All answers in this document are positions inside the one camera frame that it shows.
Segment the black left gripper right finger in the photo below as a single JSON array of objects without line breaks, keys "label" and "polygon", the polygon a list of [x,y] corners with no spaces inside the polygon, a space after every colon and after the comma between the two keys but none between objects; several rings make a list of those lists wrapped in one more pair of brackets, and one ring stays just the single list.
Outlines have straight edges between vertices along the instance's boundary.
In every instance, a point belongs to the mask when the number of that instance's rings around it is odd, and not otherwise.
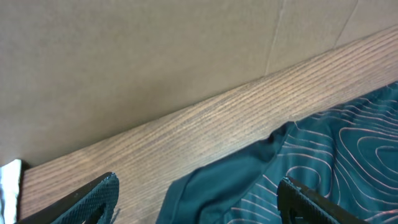
[{"label": "black left gripper right finger", "polygon": [[289,176],[279,182],[277,209],[283,224],[367,224]]}]

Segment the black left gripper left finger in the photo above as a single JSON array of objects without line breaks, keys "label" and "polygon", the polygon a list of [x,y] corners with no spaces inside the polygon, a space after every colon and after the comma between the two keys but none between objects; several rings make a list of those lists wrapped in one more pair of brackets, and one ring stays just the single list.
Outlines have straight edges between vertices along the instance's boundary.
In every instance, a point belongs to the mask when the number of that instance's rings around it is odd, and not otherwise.
[{"label": "black left gripper left finger", "polygon": [[119,197],[119,179],[106,172],[17,224],[110,224]]}]

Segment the black printed cycling jersey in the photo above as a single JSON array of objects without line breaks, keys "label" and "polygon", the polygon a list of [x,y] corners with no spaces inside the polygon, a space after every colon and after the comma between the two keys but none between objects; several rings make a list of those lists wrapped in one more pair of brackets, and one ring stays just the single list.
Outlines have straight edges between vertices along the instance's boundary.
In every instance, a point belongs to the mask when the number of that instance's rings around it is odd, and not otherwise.
[{"label": "black printed cycling jersey", "polygon": [[158,223],[280,223],[289,176],[369,223],[397,222],[397,83],[290,121],[174,181]]}]

